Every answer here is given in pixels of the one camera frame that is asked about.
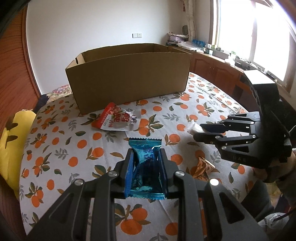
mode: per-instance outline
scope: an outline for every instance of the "cabinet door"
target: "cabinet door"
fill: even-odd
[[[226,94],[232,95],[236,82],[239,80],[240,72],[230,65],[214,61],[213,64],[213,84]]]
[[[193,72],[195,74],[198,74],[200,77],[203,77],[210,82],[213,81],[210,75],[213,59],[202,54],[194,54],[191,62],[193,62],[191,66],[193,66]]]

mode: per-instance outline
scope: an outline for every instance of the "curtain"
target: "curtain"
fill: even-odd
[[[190,42],[196,39],[196,30],[194,24],[195,1],[196,0],[184,0]]]

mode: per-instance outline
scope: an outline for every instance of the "white wall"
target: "white wall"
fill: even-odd
[[[32,0],[27,43],[42,94],[68,84],[65,68],[81,52],[98,47],[160,43],[186,24],[180,0]],[[142,38],[132,38],[142,33]]]

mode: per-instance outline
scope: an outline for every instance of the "red snack package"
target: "red snack package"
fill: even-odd
[[[138,129],[141,119],[141,110],[126,111],[109,103],[104,109],[95,126],[106,131],[134,131]]]

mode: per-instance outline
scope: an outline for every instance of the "snack bag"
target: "snack bag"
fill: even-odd
[[[106,131],[134,131],[138,129],[140,119],[141,110],[129,112],[111,102],[94,125]]]
[[[128,143],[137,153],[128,196],[164,199],[164,187],[160,181],[161,164],[157,158],[161,139],[129,138]]]

